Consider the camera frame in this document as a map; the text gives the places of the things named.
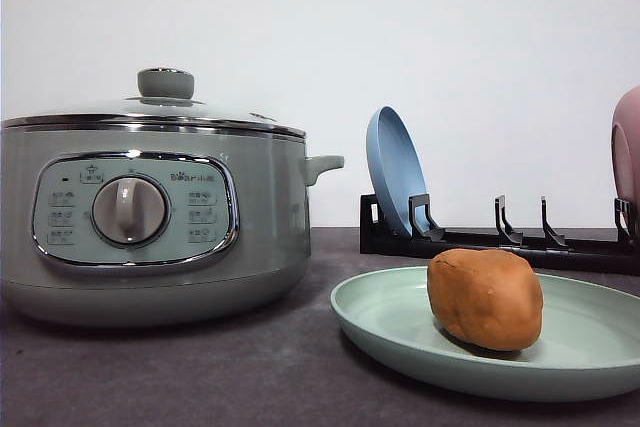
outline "light green plate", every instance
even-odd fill
[[[640,298],[586,282],[539,275],[538,341],[495,352],[448,336],[435,321],[426,267],[359,275],[331,292],[349,338],[410,377],[486,397],[575,401],[640,387]]]

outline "control panel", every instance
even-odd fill
[[[83,154],[43,170],[33,237],[43,253],[77,264],[175,263],[228,247],[237,211],[231,176],[215,159]]]

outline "brand logo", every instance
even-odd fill
[[[189,175],[184,172],[171,174],[171,180],[174,182],[213,182],[213,175]]]

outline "glass lid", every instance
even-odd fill
[[[2,126],[50,124],[154,124],[255,130],[304,138],[302,130],[279,125],[257,112],[238,112],[191,99],[194,78],[188,72],[153,68],[138,72],[139,97],[81,105],[67,112],[8,119]]]

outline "pot handle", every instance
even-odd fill
[[[305,161],[304,183],[307,187],[315,185],[318,176],[327,170],[344,167],[344,157],[341,155],[321,155],[307,157]]]

